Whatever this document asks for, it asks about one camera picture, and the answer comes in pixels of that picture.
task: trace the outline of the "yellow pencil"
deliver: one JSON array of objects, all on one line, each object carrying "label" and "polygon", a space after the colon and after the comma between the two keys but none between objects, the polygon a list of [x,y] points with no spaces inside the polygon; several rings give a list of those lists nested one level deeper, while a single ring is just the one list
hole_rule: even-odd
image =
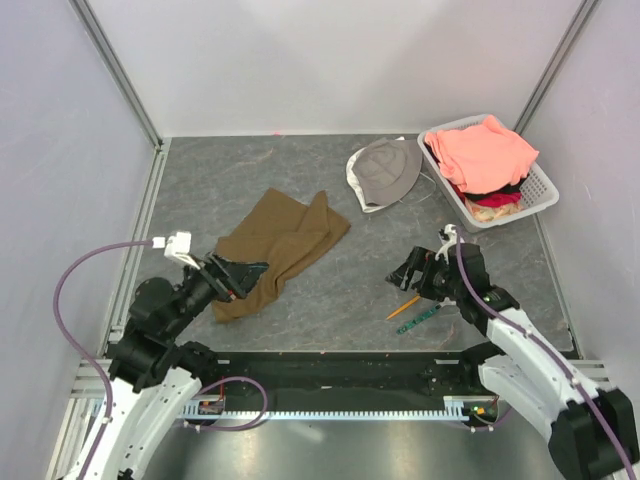
[{"label": "yellow pencil", "polygon": [[398,310],[396,310],[395,312],[393,312],[391,315],[389,315],[387,317],[387,320],[389,320],[390,318],[395,317],[397,314],[404,312],[407,308],[409,308],[411,305],[413,305],[414,303],[416,303],[418,300],[420,300],[420,295],[416,295],[415,297],[413,297],[411,300],[409,300],[407,303],[405,303],[403,306],[401,306]]}]

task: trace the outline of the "gray floor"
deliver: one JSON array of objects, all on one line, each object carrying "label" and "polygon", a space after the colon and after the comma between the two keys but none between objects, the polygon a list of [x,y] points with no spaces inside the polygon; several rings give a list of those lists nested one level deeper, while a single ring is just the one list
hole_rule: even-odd
[{"label": "gray floor", "polygon": [[[261,313],[216,324],[207,309],[180,340],[218,351],[240,350],[462,350],[482,341],[454,307],[405,335],[396,328],[426,310],[427,300],[385,317],[412,297],[384,281],[414,245],[437,249],[437,231],[455,213],[434,185],[420,178],[398,203],[364,214],[345,178],[357,149],[381,136],[333,135],[174,139],[150,235],[174,230],[193,234],[192,251],[210,251],[247,215],[269,187],[308,203],[326,190],[332,208],[351,222],[350,232],[323,258],[291,280],[284,294]],[[427,199],[417,203],[423,197]],[[571,350],[542,245],[532,219],[467,235],[482,246],[492,281],[506,288],[540,331],[560,350]],[[138,281],[180,279],[160,253],[143,255]]]},{"label": "gray floor", "polygon": [[438,422],[273,421],[245,432],[174,428],[145,480],[561,480],[536,430],[513,414],[494,432]]}]

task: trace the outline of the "pink shirt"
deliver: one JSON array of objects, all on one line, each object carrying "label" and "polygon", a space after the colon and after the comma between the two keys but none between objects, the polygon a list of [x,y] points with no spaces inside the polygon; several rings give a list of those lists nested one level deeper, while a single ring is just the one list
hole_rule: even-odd
[{"label": "pink shirt", "polygon": [[527,176],[539,153],[493,115],[464,130],[428,132],[424,141],[438,157],[440,173],[469,193],[515,185]]}]

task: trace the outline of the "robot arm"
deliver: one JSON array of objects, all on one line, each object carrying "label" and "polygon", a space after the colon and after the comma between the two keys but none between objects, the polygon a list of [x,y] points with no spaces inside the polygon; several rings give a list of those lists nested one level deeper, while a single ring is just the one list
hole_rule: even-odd
[{"label": "robot arm", "polygon": [[[165,256],[184,265],[184,279],[172,285],[151,278],[135,292],[122,339],[107,351],[113,405],[98,413],[74,468],[76,480],[89,459],[85,478],[139,480],[156,447],[184,405],[203,385],[220,378],[217,356],[196,342],[177,346],[178,335],[212,301],[245,298],[268,268],[266,263],[235,263],[210,254],[189,254],[191,235],[169,237]],[[102,438],[95,440],[106,424]]]},{"label": "robot arm", "polygon": [[[516,300],[503,288],[491,284],[477,245],[462,243],[456,248],[458,239],[453,225],[448,225],[440,235],[443,246],[438,252],[414,247],[407,261],[387,281],[402,290],[411,288],[424,298],[436,301],[449,298],[456,302],[462,317],[490,342],[465,352],[472,377],[536,428],[565,478],[603,478],[623,468],[620,456],[593,417],[578,385],[603,413],[630,462],[637,462],[640,455],[629,399],[618,389],[599,390],[555,350]],[[459,270],[458,251],[473,290],[508,323],[489,314],[474,299]],[[416,273],[422,275],[414,281]]]}]

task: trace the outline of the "brown towel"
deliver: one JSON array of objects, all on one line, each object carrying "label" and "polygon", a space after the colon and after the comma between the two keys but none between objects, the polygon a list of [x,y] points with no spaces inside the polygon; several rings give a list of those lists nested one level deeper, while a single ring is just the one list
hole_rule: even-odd
[{"label": "brown towel", "polygon": [[244,300],[213,302],[219,323],[259,312],[276,300],[287,280],[329,251],[351,225],[331,210],[326,192],[311,204],[297,202],[270,188],[215,252],[235,262],[267,262],[269,268]]}]

